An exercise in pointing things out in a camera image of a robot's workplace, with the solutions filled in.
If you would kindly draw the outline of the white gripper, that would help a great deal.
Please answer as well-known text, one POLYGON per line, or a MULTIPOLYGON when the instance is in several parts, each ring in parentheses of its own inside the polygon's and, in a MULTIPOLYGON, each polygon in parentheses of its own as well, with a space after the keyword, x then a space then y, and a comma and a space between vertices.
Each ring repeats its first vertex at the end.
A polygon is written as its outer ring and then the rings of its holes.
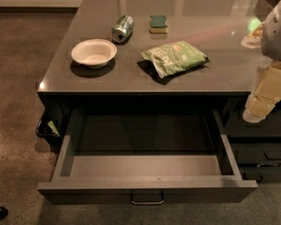
POLYGON ((255 49, 272 58, 268 67, 259 67, 253 80, 251 94, 244 106, 243 119, 248 123, 259 123, 281 100, 281 0, 260 24, 245 36, 241 45, 255 49))

